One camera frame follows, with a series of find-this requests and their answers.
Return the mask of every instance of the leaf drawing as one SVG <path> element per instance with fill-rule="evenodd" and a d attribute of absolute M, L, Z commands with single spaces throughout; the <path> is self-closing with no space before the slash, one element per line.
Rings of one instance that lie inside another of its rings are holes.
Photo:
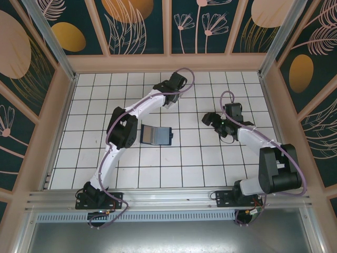
<path fill-rule="evenodd" d="M 332 51 L 337 45 L 337 26 L 321 26 L 312 33 L 308 42 L 296 45 L 291 49 L 303 45 L 308 45 L 310 54 L 328 55 L 328 52 Z"/>
<path fill-rule="evenodd" d="M 46 20 L 56 21 L 66 9 L 64 0 L 37 0 Z"/>

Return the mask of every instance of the yellow circle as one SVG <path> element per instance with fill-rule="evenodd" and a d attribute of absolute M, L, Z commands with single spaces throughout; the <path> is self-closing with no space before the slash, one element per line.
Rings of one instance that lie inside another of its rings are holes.
<path fill-rule="evenodd" d="M 139 10 L 143 19 L 146 19 L 152 13 L 153 0 L 102 0 L 104 8 L 115 20 L 122 23 L 136 23 L 137 18 L 134 17 L 129 2 L 135 13 L 136 9 Z"/>
<path fill-rule="evenodd" d="M 85 48 L 85 37 L 76 26 L 59 22 L 52 26 L 52 30 L 63 49 L 78 52 Z"/>
<path fill-rule="evenodd" d="M 314 64 L 309 56 L 298 55 L 290 66 L 289 84 L 290 88 L 296 92 L 303 92 L 310 84 L 314 73 Z"/>

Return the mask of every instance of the white tiled floor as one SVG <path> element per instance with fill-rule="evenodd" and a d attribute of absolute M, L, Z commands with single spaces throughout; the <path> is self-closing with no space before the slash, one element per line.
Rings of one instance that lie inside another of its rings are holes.
<path fill-rule="evenodd" d="M 49 188 L 81 188 L 103 157 L 113 110 L 137 102 L 171 74 L 81 74 Z M 190 74 L 183 74 L 191 83 Z M 225 143 L 231 142 L 231 137 L 222 142 L 201 121 L 206 112 L 221 112 L 219 97 L 229 89 L 235 94 L 235 101 L 242 104 L 244 119 L 275 139 L 257 74 L 196 72 L 195 77 L 195 87 L 176 105 L 169 110 L 158 109 L 143 119 L 144 124 L 172 127 L 172 146 L 140 145 L 138 130 L 137 141 L 126 150 L 113 172 L 110 188 L 232 186 L 236 180 L 257 175 L 258 156 L 238 142 Z M 223 103 L 229 102 L 226 95 Z"/>

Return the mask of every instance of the flower drawing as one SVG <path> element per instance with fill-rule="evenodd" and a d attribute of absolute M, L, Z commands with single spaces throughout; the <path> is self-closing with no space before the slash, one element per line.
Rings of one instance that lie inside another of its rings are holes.
<path fill-rule="evenodd" d="M 207 53 L 207 39 L 209 36 L 227 33 L 229 28 L 225 26 L 227 23 L 226 14 L 214 14 L 210 19 L 210 14 L 202 15 L 202 25 L 205 30 L 206 42 L 205 53 Z"/>
<path fill-rule="evenodd" d="M 183 46 L 183 40 L 182 40 L 182 37 L 181 37 L 181 31 L 191 29 L 195 25 L 193 23 L 191 14 L 188 14 L 188 15 L 183 14 L 183 15 L 181 15 L 181 17 L 180 17 L 179 14 L 175 14 L 174 15 L 174 21 L 175 21 L 175 24 L 177 25 L 178 30 L 179 30 L 181 49 L 182 49 L 183 54 L 184 54 L 185 51 L 184 51 L 184 46 Z"/>

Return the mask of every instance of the purple cable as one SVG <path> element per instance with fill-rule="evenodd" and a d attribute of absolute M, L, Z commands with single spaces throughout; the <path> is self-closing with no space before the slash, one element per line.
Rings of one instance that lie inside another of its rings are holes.
<path fill-rule="evenodd" d="M 264 140 L 266 140 L 267 142 L 271 143 L 272 145 L 274 145 L 275 147 L 277 147 L 288 159 L 289 161 L 295 166 L 295 168 L 297 169 L 298 173 L 300 174 L 301 176 L 301 179 L 302 179 L 302 182 L 303 182 L 303 190 L 301 193 L 298 193 L 298 194 L 293 194 L 293 193 L 288 193 L 288 192 L 279 192 L 279 194 L 283 194 L 283 195 L 287 195 L 287 196 L 297 196 L 297 197 L 300 197 L 300 196 L 303 196 L 305 193 L 306 193 L 306 180 L 305 180 L 305 177 L 304 177 L 304 174 L 302 172 L 302 170 L 300 169 L 300 167 L 298 166 L 298 164 L 295 162 L 295 160 L 284 150 L 282 149 L 278 144 L 276 144 L 275 142 L 273 142 L 272 140 L 270 140 L 267 136 L 265 136 L 263 133 L 259 132 L 258 130 L 256 130 L 255 128 L 252 129 L 252 128 L 248 128 L 246 127 L 245 125 L 243 124 L 240 124 L 238 123 L 237 121 L 233 120 L 231 117 L 229 117 L 229 115 L 225 112 L 225 110 L 223 109 L 223 106 L 222 106 L 222 99 L 223 99 L 223 95 L 225 93 L 229 93 L 230 95 L 233 96 L 233 99 L 231 99 L 232 103 L 234 102 L 234 94 L 233 92 L 231 91 L 224 91 L 221 96 L 220 96 L 220 106 L 221 106 L 221 110 L 223 112 L 223 114 L 226 115 L 227 119 L 229 119 L 230 121 L 232 121 L 233 123 L 239 125 L 240 127 L 244 128 L 244 129 L 247 129 L 247 130 L 250 130 L 250 131 L 253 131 L 255 133 L 257 133 L 259 136 L 261 136 Z"/>
<path fill-rule="evenodd" d="M 144 100 L 140 101 L 137 105 L 135 105 L 132 109 L 124 112 L 123 114 L 121 114 L 117 119 L 116 121 L 111 125 L 107 135 L 106 135 L 106 139 L 105 139 L 105 143 L 110 147 L 109 150 L 107 151 L 107 153 L 105 154 L 105 156 L 103 157 L 102 159 L 102 162 L 101 162 L 101 165 L 100 165 L 100 168 L 98 170 L 98 182 L 100 183 L 100 186 L 101 186 L 101 189 L 102 191 L 105 192 L 105 194 L 107 194 L 110 198 L 118 201 L 119 203 L 122 202 L 124 204 L 126 204 L 126 207 L 124 208 L 123 211 L 121 211 L 113 220 L 101 225 L 100 227 L 98 227 L 97 229 L 99 228 L 105 228 L 109 225 L 111 225 L 115 220 L 117 220 L 127 209 L 128 209 L 128 203 L 123 200 L 123 199 L 119 199 L 119 198 L 116 198 L 115 196 L 111 195 L 107 190 L 105 190 L 105 188 L 103 187 L 103 184 L 102 184 L 102 179 L 101 179 L 101 171 L 102 171 L 102 167 L 103 167 L 103 163 L 105 161 L 105 159 L 107 158 L 108 154 L 111 152 L 112 150 L 112 145 L 109 143 L 109 136 L 112 132 L 112 130 L 114 129 L 114 127 L 117 125 L 118 122 L 120 122 L 120 120 L 122 119 L 122 117 L 126 116 L 129 112 L 132 112 L 134 111 L 138 106 L 140 106 L 141 104 L 143 104 L 145 101 L 149 100 L 149 99 L 152 99 L 154 96 L 158 96 L 158 95 L 178 95 L 178 94 L 181 94 L 181 93 L 184 93 L 186 91 L 188 91 L 193 85 L 194 85 L 194 81 L 195 81 L 195 76 L 194 76 L 194 73 L 192 70 L 190 70 L 188 67 L 182 67 L 181 69 L 178 69 L 176 70 L 175 72 L 179 72 L 181 70 L 187 70 L 189 71 L 191 74 L 192 74 L 192 77 L 193 77 L 193 80 L 192 80 L 192 83 L 190 84 L 190 86 L 183 90 L 183 91 L 177 91 L 177 92 L 159 92 L 159 93 L 155 93 L 151 96 L 148 96 L 146 97 Z M 93 228 L 93 225 L 92 225 L 92 220 L 97 218 L 97 217 L 101 217 L 102 214 L 99 214 L 99 215 L 95 215 L 93 216 L 90 220 L 89 220 L 89 225 L 91 226 L 91 228 Z"/>

